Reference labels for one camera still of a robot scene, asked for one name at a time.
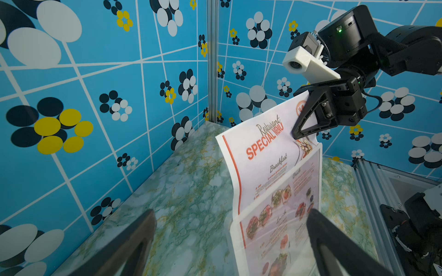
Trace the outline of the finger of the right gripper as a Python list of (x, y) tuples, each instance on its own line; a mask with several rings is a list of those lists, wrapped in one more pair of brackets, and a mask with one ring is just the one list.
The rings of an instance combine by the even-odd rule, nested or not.
[(302, 86), (295, 95), (305, 92), (308, 92), (308, 99), (291, 131), (296, 140), (335, 128), (339, 123), (330, 86)]

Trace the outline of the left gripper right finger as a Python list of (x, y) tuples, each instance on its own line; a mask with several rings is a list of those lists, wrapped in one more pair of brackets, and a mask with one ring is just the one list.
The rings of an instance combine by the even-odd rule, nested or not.
[(392, 275), (317, 209), (310, 211), (306, 225), (320, 275)]

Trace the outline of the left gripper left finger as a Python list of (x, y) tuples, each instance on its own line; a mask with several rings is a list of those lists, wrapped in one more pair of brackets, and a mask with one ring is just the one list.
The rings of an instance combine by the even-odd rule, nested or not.
[(145, 211), (71, 276), (141, 276), (157, 227), (152, 209)]

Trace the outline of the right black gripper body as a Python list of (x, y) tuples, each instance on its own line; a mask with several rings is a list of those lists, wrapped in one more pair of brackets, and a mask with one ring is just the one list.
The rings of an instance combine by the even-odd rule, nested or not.
[(356, 77), (325, 82), (328, 104), (324, 107), (330, 125), (357, 125), (368, 113), (364, 89)]

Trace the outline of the white narrow rack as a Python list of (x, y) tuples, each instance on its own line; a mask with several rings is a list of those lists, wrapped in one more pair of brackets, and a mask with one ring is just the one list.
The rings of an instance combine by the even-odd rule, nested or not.
[(306, 276), (313, 268), (307, 218), (321, 209), (322, 145), (287, 172), (230, 227), (241, 276)]

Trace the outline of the restaurant menu sheet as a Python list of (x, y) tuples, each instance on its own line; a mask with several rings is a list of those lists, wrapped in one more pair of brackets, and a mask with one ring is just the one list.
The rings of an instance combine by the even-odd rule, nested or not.
[(291, 134), (307, 99), (297, 95), (217, 136), (233, 186), (232, 222), (321, 144), (315, 135)]

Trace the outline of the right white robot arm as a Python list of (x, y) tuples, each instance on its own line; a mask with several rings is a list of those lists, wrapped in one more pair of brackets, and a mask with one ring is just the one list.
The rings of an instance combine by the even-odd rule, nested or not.
[(283, 60), (292, 74), (308, 85), (308, 93), (291, 131), (294, 139), (335, 128), (355, 126), (367, 113), (366, 88), (375, 76), (402, 72), (439, 75), (442, 72), (442, 30), (437, 26), (400, 26), (387, 35), (378, 32), (369, 9), (360, 5), (321, 28), (295, 37)]

